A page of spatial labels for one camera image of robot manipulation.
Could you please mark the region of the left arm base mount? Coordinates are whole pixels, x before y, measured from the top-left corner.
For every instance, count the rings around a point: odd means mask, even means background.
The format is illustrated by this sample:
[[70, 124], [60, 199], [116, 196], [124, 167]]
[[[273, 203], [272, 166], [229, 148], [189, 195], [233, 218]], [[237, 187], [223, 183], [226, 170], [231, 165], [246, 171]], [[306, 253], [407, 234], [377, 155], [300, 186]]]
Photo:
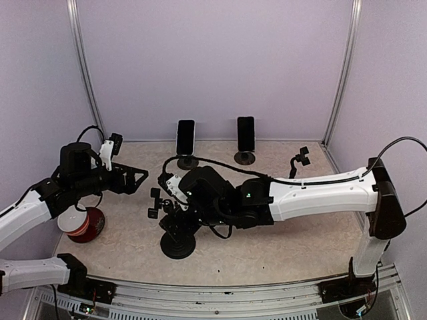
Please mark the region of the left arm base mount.
[[57, 286], [57, 290], [60, 293], [108, 305], [112, 304], [116, 289], [117, 285], [115, 283], [92, 278]]

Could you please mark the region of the plate phone stand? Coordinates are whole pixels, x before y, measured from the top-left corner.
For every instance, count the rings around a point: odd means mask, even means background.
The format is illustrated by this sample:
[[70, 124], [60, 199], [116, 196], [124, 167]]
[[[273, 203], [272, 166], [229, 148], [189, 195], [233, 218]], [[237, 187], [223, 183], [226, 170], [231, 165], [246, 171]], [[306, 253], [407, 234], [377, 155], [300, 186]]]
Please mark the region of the plate phone stand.
[[199, 161], [193, 155], [178, 155], [177, 166], [182, 170], [191, 170], [199, 165]]
[[238, 151], [234, 155], [234, 161], [240, 165], [251, 165], [256, 161], [254, 149], [249, 151]]

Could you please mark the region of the clear case phone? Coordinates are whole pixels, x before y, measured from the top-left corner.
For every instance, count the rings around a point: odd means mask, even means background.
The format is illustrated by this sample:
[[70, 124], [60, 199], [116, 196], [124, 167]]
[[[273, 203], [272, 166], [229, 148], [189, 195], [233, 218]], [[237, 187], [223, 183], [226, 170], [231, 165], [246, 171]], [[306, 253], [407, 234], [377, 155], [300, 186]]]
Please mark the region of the clear case phone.
[[255, 150], [255, 125], [254, 118], [238, 117], [238, 151], [253, 152]]

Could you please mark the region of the blue case phone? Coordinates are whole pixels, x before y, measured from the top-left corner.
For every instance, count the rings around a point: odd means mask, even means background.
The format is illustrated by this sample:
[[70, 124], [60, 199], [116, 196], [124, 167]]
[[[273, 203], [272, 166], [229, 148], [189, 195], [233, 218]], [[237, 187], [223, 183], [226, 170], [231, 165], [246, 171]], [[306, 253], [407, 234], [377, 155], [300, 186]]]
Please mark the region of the blue case phone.
[[194, 152], [195, 121], [181, 119], [177, 123], [176, 154], [190, 156]]

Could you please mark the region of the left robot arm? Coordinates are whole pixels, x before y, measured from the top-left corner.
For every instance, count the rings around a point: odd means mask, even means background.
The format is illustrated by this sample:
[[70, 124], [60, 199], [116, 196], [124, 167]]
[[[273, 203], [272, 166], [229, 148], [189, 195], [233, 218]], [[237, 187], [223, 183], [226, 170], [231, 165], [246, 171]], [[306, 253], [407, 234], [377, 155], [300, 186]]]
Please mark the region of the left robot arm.
[[[111, 158], [117, 153], [111, 140], [105, 141], [99, 153], [86, 142], [62, 147], [54, 174], [30, 186], [16, 203], [1, 212], [1, 248], [66, 213], [82, 214], [83, 225], [88, 225], [87, 209], [78, 204], [86, 196], [104, 191], [134, 194], [149, 173], [114, 163]], [[1, 293], [42, 285], [56, 285], [59, 291], [72, 289], [81, 297], [93, 291], [85, 265], [71, 254], [38, 260], [1, 260]]]

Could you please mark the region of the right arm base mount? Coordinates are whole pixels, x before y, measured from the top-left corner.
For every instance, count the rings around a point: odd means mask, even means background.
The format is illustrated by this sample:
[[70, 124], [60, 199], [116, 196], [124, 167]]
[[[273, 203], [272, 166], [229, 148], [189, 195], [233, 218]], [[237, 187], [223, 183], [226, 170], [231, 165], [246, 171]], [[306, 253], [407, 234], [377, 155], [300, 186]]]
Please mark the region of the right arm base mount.
[[374, 292], [376, 283], [371, 278], [341, 278], [318, 284], [323, 304], [337, 302]]

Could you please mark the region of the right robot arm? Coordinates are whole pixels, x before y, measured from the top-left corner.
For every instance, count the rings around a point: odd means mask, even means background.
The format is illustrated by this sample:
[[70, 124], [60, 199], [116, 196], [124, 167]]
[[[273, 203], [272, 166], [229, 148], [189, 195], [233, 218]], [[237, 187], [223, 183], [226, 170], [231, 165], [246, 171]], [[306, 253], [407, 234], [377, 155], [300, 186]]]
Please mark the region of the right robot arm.
[[170, 196], [157, 201], [156, 207], [165, 213], [160, 221], [161, 250], [171, 259], [194, 252], [201, 227], [249, 229], [317, 214], [364, 213], [362, 238], [350, 259], [350, 274], [341, 282], [349, 296], [365, 288], [388, 242], [406, 228], [394, 184], [378, 158], [371, 158], [367, 167], [313, 179], [275, 179], [252, 172], [248, 180], [233, 186], [214, 165], [205, 165], [184, 176], [163, 171], [158, 183]]

